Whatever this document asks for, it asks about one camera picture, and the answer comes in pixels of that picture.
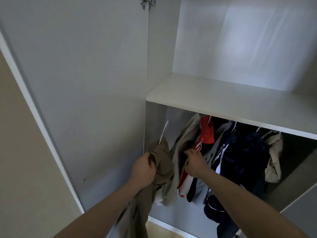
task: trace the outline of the hand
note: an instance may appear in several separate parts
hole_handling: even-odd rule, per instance
[[[150,153],[145,153],[138,158],[132,168],[132,173],[129,181],[136,185],[138,190],[143,189],[153,182],[156,168],[153,161],[149,165]]]
[[[206,168],[208,169],[206,160],[201,153],[197,153],[194,149],[190,148],[184,151],[188,156],[188,163],[185,164],[185,171],[192,177],[199,178]]]

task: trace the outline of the person's right arm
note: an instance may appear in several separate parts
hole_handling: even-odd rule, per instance
[[[201,153],[189,149],[185,154],[185,171],[204,181],[248,238],[309,238],[269,204],[209,168]]]

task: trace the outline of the person's left arm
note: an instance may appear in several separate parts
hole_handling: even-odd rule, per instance
[[[129,181],[82,214],[54,238],[105,238],[125,206],[142,188],[152,183],[156,169],[149,153],[133,165]]]

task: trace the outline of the forearm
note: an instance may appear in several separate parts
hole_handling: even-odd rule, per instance
[[[133,181],[128,181],[117,191],[93,206],[54,238],[105,238],[124,207],[140,190]]]
[[[297,226],[271,206],[213,170],[200,178],[212,190],[230,217],[248,238],[308,238]]]

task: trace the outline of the hinge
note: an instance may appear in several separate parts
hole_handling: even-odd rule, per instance
[[[151,7],[155,7],[156,0],[141,0],[141,7],[143,8],[143,10],[145,10],[145,6],[147,3],[149,3],[149,10],[150,10]]]

